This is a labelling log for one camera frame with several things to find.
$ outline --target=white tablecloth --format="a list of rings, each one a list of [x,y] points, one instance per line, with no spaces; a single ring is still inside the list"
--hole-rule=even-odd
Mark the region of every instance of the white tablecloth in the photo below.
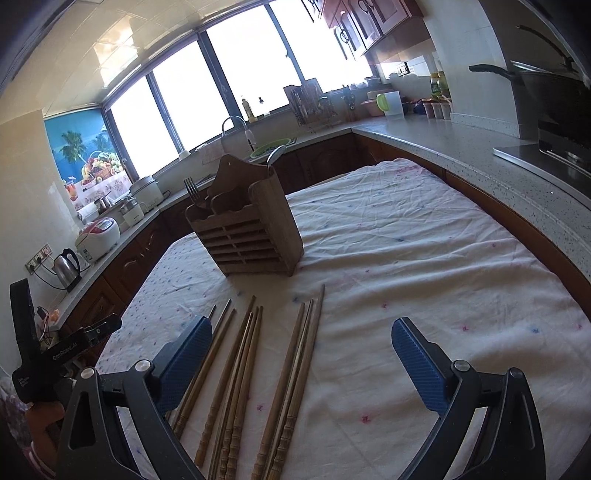
[[[390,329],[400,316],[451,359],[484,372],[525,372],[547,478],[558,478],[591,433],[591,325],[560,280],[478,206],[408,160],[364,167],[288,199],[305,249],[291,278],[225,278],[189,235],[171,246],[135,296],[99,371],[153,358],[193,315],[217,304],[217,320],[231,298],[238,315],[182,438],[193,457],[225,356],[256,295],[265,316],[237,477],[248,479],[299,303],[317,297],[325,283],[284,479],[395,479],[416,454],[437,414],[423,406],[392,348]],[[483,415],[475,415],[448,478],[463,470]],[[148,472],[129,416],[121,416]]]

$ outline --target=rice cooker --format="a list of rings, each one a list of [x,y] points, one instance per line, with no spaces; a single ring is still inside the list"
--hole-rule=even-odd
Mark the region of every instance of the rice cooker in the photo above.
[[[94,263],[119,241],[119,225],[112,218],[101,218],[87,225],[76,239],[76,250],[87,262]]]
[[[156,205],[164,201],[164,196],[158,187],[158,182],[152,178],[152,175],[136,181],[130,188],[132,197],[142,205],[144,213],[153,210]]]

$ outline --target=fork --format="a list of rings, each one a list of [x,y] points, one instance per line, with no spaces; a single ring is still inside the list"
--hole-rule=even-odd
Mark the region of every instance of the fork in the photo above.
[[[185,188],[187,189],[187,192],[189,193],[189,197],[191,198],[193,203],[195,205],[197,205],[199,203],[203,203],[204,198],[201,197],[201,194],[199,193],[197,186],[195,185],[195,182],[193,181],[193,177],[188,177],[188,178],[184,179],[183,183],[184,183]]]

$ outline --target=blue gripper pad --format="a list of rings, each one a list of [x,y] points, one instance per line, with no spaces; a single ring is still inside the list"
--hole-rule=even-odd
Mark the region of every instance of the blue gripper pad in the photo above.
[[[150,393],[161,415],[176,408],[212,342],[209,319],[195,315],[183,333],[166,343],[154,358]]]
[[[457,385],[451,360],[436,343],[427,342],[408,317],[392,325],[392,346],[425,406],[443,415]]]

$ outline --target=wok handle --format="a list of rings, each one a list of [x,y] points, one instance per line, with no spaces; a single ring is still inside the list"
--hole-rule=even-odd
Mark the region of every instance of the wok handle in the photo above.
[[[512,81],[513,83],[518,83],[523,85],[523,80],[518,73],[509,72],[502,67],[498,67],[496,65],[488,65],[488,64],[478,64],[478,65],[470,65],[468,69],[471,72],[489,72],[489,73],[496,73],[497,75],[501,75],[502,77],[506,78],[507,80]]]

